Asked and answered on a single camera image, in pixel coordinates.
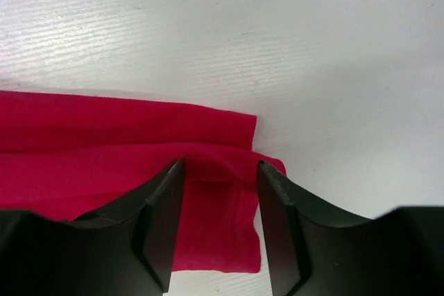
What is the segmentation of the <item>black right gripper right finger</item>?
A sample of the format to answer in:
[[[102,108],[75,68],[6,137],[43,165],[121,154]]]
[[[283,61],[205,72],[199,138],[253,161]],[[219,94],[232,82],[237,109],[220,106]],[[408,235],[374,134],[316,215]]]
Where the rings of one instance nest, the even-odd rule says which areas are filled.
[[[398,207],[368,219],[257,167],[274,295],[442,295],[443,208]]]

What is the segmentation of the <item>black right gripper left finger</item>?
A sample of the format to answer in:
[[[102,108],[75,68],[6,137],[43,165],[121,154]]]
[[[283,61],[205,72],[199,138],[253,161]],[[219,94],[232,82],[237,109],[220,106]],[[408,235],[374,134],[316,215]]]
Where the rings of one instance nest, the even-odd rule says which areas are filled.
[[[162,295],[169,289],[185,164],[73,221],[1,212],[2,295]]]

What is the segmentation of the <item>magenta t shirt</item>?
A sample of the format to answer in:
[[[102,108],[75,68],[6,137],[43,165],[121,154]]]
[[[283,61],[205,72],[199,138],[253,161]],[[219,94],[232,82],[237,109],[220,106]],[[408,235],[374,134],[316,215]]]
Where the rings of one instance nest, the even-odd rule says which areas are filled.
[[[1,93],[1,207],[73,220],[186,165],[173,268],[261,268],[257,117],[199,105]]]

